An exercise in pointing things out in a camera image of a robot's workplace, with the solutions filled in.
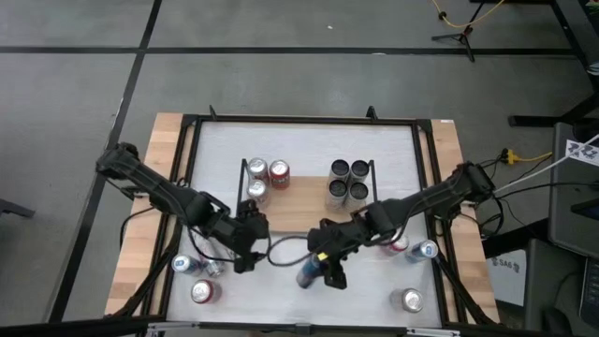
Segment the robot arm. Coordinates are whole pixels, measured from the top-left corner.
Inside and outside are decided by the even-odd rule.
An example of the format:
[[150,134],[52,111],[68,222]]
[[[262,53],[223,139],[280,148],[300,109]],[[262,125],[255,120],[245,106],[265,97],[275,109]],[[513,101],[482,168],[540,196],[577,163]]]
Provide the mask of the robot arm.
[[352,213],[349,222],[335,223],[323,219],[320,228],[308,233],[308,250],[319,257],[325,284],[344,289],[347,284],[341,260],[357,252],[361,245],[388,242],[398,229],[405,227],[411,216],[421,212],[453,219],[460,213],[460,204],[464,200],[482,202],[492,196],[494,189],[492,181],[479,165],[466,162],[458,165],[444,182],[407,198],[390,198],[369,204]]
[[176,215],[185,226],[196,227],[204,237],[213,237],[235,252],[239,256],[234,260],[235,272],[252,271],[264,256],[252,252],[252,246],[257,239],[269,237],[269,223],[252,200],[244,201],[238,216],[231,218],[230,209],[217,198],[177,186],[143,165],[135,146],[127,143],[106,150],[95,170],[107,178],[130,181],[148,193],[157,210]]

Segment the tripod stand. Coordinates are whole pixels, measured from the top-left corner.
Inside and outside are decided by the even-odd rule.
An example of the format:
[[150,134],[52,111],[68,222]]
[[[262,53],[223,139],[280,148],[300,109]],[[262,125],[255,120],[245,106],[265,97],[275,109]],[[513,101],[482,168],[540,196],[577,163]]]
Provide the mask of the tripod stand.
[[[472,23],[476,19],[476,16],[478,16],[478,13],[480,12],[480,9],[482,9],[483,5],[485,5],[484,1],[482,1],[480,3],[480,5],[478,5],[478,8],[476,9],[475,14],[469,20],[470,23]],[[445,12],[439,13],[439,20],[442,20],[446,15],[447,14]],[[438,40],[442,40],[442,39],[446,39],[446,38],[451,38],[451,39],[458,41],[462,45],[466,46],[466,54],[468,55],[468,59],[470,59],[470,62],[474,62],[475,56],[473,55],[472,49],[470,48],[470,42],[468,42],[468,36],[470,35],[470,33],[472,33],[472,31],[473,31],[472,26],[470,24],[468,24],[461,33],[431,37],[431,40],[438,41]]]

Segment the white cable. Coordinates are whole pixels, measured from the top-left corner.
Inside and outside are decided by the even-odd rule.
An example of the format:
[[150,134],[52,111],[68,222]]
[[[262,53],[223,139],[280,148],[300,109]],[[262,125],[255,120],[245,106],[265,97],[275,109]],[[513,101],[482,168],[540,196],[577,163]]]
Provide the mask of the white cable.
[[516,180],[515,182],[509,183],[509,184],[507,184],[507,185],[505,185],[505,186],[503,186],[503,187],[500,187],[500,188],[497,188],[497,189],[495,189],[495,192],[494,192],[494,194],[497,194],[497,192],[499,192],[499,191],[503,191],[503,190],[505,190],[505,189],[506,189],[506,188],[508,188],[508,187],[512,187],[513,185],[515,185],[515,184],[517,184],[517,183],[522,183],[522,182],[524,182],[524,181],[526,181],[526,180],[529,180],[529,179],[531,179],[532,177],[534,177],[534,176],[537,176],[537,175],[539,175],[539,174],[541,174],[541,173],[545,172],[545,171],[546,171],[546,170],[548,170],[548,169],[555,168],[556,166],[560,165],[560,164],[561,164],[561,163],[562,163],[564,160],[568,159],[569,157],[573,156],[574,154],[577,154],[577,153],[579,153],[579,152],[580,152],[580,150],[584,149],[584,147],[585,147],[585,146],[587,146],[587,145],[591,144],[592,142],[596,141],[597,139],[599,139],[599,134],[595,135],[595,137],[591,138],[591,140],[587,141],[586,143],[584,143],[584,144],[580,145],[580,146],[579,146],[577,149],[575,149],[575,150],[574,150],[573,152],[571,152],[569,155],[565,156],[564,158],[561,158],[560,160],[556,161],[555,163],[553,163],[553,164],[549,165],[548,167],[546,167],[546,168],[543,168],[543,169],[541,169],[541,170],[539,170],[539,171],[537,171],[537,172],[535,172],[535,173],[533,173],[533,174],[531,174],[531,175],[529,175],[529,176],[526,176],[526,177],[524,177],[524,178],[522,178],[522,179],[518,179],[518,180]]

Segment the yellow cable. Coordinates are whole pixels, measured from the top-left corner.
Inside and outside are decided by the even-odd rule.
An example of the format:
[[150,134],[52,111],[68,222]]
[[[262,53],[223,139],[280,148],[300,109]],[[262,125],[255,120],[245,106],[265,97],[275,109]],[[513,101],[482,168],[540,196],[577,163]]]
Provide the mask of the yellow cable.
[[[500,2],[498,2],[498,3],[497,3],[497,5],[495,5],[495,6],[494,6],[493,8],[491,8],[491,9],[489,9],[489,11],[488,11],[487,13],[485,13],[485,14],[481,15],[481,16],[480,16],[478,19],[476,19],[476,20],[474,20],[474,21],[472,21],[472,22],[468,22],[468,23],[465,23],[465,24],[455,24],[455,23],[451,23],[451,22],[450,22],[450,21],[447,19],[447,17],[445,17],[445,16],[443,17],[443,21],[445,21],[445,22],[447,23],[447,25],[448,25],[448,26],[450,26],[450,27],[454,27],[454,28],[463,28],[463,27],[466,27],[466,26],[468,26],[468,25],[472,25],[472,24],[475,24],[475,23],[477,23],[477,22],[480,22],[480,21],[482,21],[482,20],[483,20],[483,19],[485,19],[485,18],[486,18],[486,17],[487,17],[487,16],[488,16],[490,13],[492,13],[492,12],[493,12],[493,10],[495,10],[495,9],[497,9],[497,7],[501,6],[501,5],[502,5],[502,3],[503,3],[504,1],[505,1],[505,0],[501,0]],[[432,2],[434,3],[434,6],[435,6],[435,7],[437,7],[437,13],[441,14],[442,10],[441,10],[441,8],[439,7],[439,4],[437,4],[437,0],[432,0]]]
[[546,154],[541,154],[535,158],[519,158],[518,161],[537,161],[540,159],[545,159],[546,157],[552,155],[553,153],[546,153]]

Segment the soda can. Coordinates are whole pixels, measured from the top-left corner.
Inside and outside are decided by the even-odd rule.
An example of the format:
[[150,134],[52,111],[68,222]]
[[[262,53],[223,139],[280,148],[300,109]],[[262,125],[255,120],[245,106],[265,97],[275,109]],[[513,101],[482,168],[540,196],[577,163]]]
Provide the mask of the soda can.
[[269,183],[269,163],[262,158],[252,158],[247,163],[247,175],[250,180],[260,180]]
[[307,289],[318,276],[322,276],[322,272],[320,271],[320,260],[318,260],[316,254],[312,254],[308,257],[308,260],[304,263],[303,267],[298,271],[296,281],[300,287]]
[[191,287],[191,300],[197,304],[214,303],[221,294],[221,287],[210,280],[199,280]]
[[395,241],[398,235],[400,235],[399,230],[395,233],[395,235],[393,235],[393,238],[391,238],[391,240],[388,241],[393,243],[384,244],[381,246],[383,252],[385,252],[389,256],[396,256],[397,254],[408,249],[408,246],[410,245],[410,240],[408,239],[408,236],[405,233],[400,237],[399,240]]
[[347,185],[340,180],[334,180],[329,183],[325,206],[328,210],[339,211],[343,208],[343,203],[347,197]]
[[352,183],[364,183],[371,168],[368,163],[363,160],[356,160],[351,169],[349,170],[349,182]]
[[202,273],[203,264],[191,256],[179,254],[175,256],[170,266],[175,272],[184,273],[186,275],[200,275]]
[[[196,240],[196,245],[199,251],[204,253],[205,256],[216,258],[220,257],[210,240],[199,237]],[[201,259],[202,262],[204,262],[206,272],[208,275],[210,275],[210,277],[218,277],[223,273],[223,271],[225,271],[225,263],[223,263],[223,261],[215,261],[204,256],[201,256]]]
[[368,187],[363,183],[352,183],[345,200],[345,209],[349,212],[355,211],[366,204]]
[[402,308],[408,313],[417,313],[424,307],[422,294],[416,289],[407,288],[404,290],[396,289],[389,295],[391,306],[395,309]]
[[247,184],[247,195],[258,205],[267,205],[269,201],[269,188],[261,180],[250,180]]
[[435,258],[439,253],[439,247],[432,240],[425,240],[415,244],[407,252],[405,258],[411,263],[417,263],[427,259]]
[[275,160],[270,164],[270,184],[276,189],[286,189],[291,183],[289,165],[281,160]]
[[343,159],[337,159],[330,165],[329,182],[340,180],[347,182],[349,177],[349,164]]

